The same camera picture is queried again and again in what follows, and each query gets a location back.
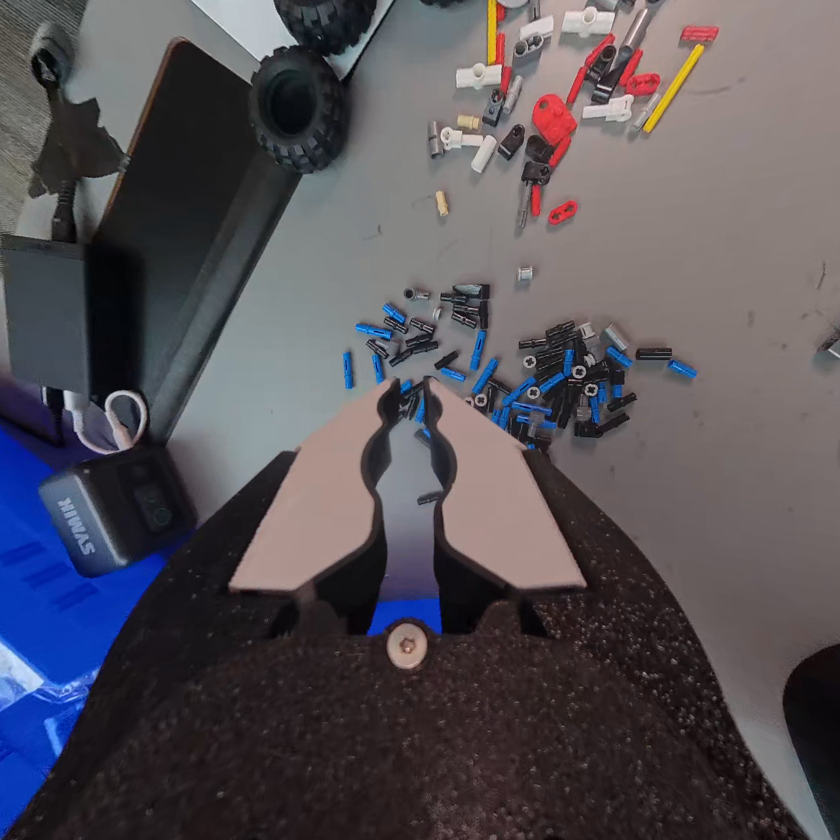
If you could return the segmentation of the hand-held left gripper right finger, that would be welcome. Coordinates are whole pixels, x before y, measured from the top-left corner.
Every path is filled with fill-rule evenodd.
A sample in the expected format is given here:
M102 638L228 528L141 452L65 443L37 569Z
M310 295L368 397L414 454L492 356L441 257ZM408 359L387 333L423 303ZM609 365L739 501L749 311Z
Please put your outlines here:
M432 377L423 383L432 467L434 576L446 634L471 634L497 602L526 613L579 594L585 573L550 506L551 463Z

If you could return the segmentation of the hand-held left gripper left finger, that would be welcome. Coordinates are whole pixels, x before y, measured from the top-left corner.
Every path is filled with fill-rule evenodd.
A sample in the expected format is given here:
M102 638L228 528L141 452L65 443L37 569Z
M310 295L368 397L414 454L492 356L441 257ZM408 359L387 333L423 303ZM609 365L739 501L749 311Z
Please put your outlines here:
M298 447L228 583L232 593L325 605L349 634L370 630L387 564L377 484L391 464L401 383L385 380Z

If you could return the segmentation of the pile of blue black pins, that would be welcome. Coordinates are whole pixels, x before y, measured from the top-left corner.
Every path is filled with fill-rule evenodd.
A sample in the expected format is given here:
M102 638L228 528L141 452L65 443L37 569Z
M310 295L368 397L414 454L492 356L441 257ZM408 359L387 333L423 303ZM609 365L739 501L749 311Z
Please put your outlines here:
M420 301L380 296L366 285L339 295L342 330L367 342L372 373L345 385L367 388L402 375L395 474L419 468L419 488L438 486L429 466L422 379L432 375L470 409L527 448L551 455L571 441L578 459L602 452L612 473L626 454L642 477L632 496L682 496L699 481L702 417L696 416L700 338L697 320L657 297L636 301L618 323L606 311L574 302L558 318L548 306L516 294L528 314L513 318L491 286L419 291Z

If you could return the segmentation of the grey desk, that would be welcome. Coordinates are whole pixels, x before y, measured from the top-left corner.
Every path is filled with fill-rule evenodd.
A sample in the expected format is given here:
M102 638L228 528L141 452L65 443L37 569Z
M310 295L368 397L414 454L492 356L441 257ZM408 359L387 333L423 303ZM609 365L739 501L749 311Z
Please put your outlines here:
M227 321L170 439L208 517L282 449L372 385L348 285L429 290L489 280L574 302L618 323L657 297L700 328L699 481L682 496L632 496L624 454L553 459L647 555L693 622L744 739L805 831L827 838L782 711L792 669L838 641L838 362L814 350L838 321L838 2L663 2L644 71L666 87L687 25L719 37L650 134L584 121L544 211L569 224L516 233L520 159L432 161L429 119L486 101L458 94L457 67L486 56L479 3L398 2L353 75L341 162L304 178ZM438 216L443 190L449 213ZM516 282L533 266L530 283Z

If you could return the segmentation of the grey power bank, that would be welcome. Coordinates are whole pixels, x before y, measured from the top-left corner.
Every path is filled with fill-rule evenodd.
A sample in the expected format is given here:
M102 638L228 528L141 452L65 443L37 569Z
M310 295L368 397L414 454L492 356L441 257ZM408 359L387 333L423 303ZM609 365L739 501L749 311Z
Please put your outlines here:
M196 526L193 504L160 446L72 465L45 479L38 497L70 561L88 579L168 550Z

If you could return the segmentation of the blue plastic crate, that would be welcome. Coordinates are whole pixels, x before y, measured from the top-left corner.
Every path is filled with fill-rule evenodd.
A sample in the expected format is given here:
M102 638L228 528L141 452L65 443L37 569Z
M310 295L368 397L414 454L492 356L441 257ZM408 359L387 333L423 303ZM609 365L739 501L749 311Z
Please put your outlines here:
M55 446L39 389L2 373L1 631L2 642L54 681L102 665L140 596L169 552L97 579L81 576L53 528L38 488L53 473L94 454L65 419ZM46 721L13 714L2 725L2 808L19 810L46 779L75 724L49 731Z

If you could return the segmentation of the long yellow axle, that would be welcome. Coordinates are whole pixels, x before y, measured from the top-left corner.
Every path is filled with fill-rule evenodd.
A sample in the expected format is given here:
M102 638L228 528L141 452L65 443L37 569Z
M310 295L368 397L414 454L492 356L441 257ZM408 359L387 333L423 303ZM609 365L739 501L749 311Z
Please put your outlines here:
M683 87L690 73L693 71L693 69L695 68L699 59L703 56L705 51L706 45L704 43L697 43L694 46L694 48L690 51L688 57L677 71L674 79L670 82L668 88L665 90L665 93L657 101L657 104L654 106L653 111L651 111L650 116L643 123L642 131L644 133L651 133L655 130L659 121L665 115L666 110L669 108L672 101L676 98L676 95Z

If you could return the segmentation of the dark grey adapter box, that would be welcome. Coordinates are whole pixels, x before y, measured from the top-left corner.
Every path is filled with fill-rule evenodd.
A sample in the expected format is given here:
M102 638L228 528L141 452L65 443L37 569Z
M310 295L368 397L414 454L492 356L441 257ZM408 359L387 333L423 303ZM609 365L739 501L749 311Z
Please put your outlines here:
M91 393L91 301L84 245L2 235L7 343L13 377Z

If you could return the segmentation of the clear plastic bag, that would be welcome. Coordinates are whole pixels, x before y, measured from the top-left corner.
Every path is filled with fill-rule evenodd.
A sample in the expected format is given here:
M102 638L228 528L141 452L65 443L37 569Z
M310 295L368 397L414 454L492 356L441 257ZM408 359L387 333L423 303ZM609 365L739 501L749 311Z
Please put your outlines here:
M1 718L8 727L13 714L46 721L49 731L69 727L81 714L100 668L68 681L54 681L1 643Z

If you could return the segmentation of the black panel with brown edge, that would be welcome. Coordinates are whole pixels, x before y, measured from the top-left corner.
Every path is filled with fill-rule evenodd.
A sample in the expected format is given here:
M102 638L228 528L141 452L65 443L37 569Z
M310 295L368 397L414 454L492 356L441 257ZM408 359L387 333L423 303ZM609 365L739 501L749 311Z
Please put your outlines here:
M249 93L195 44L171 41L94 238L124 284L124 370L161 444L300 181L257 144Z

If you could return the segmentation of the black long connector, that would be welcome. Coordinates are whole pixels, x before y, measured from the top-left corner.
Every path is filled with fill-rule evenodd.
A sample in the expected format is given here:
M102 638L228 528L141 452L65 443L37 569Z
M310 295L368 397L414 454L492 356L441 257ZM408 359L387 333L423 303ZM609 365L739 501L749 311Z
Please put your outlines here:
M613 69L615 62L616 48L608 45L591 65L589 74L593 84L591 104L606 104L612 97L618 79Z

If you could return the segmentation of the red cam piece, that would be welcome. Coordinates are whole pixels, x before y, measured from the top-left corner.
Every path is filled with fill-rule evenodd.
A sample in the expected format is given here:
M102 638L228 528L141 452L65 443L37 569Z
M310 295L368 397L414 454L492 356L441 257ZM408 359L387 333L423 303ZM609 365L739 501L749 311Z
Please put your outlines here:
M532 126L548 144L557 147L577 130L578 122L564 100L546 93L533 106Z

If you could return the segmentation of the dark grey tube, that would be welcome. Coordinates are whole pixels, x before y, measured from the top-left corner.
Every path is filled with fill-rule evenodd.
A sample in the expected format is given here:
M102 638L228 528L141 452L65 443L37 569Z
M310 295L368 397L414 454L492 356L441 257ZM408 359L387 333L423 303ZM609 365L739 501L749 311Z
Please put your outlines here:
M655 12L650 3L637 12L616 52L616 66L623 67L640 48L654 16Z

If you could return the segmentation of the black rounded object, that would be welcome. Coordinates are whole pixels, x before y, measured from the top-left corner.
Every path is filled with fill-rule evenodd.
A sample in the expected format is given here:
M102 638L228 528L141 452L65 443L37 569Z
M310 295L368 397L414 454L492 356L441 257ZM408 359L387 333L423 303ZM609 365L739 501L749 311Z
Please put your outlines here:
M825 647L791 672L784 719L817 809L839 838L839 645Z

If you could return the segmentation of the large black rubber tire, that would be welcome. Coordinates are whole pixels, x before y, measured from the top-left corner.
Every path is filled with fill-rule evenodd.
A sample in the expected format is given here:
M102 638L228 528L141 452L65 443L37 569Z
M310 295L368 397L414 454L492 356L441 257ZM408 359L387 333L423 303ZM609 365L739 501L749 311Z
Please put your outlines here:
M248 118L259 146L300 175L322 172L343 152L350 98L317 52L280 47L251 78Z
M322 56L356 46L369 30L376 1L274 1L281 22L295 41Z

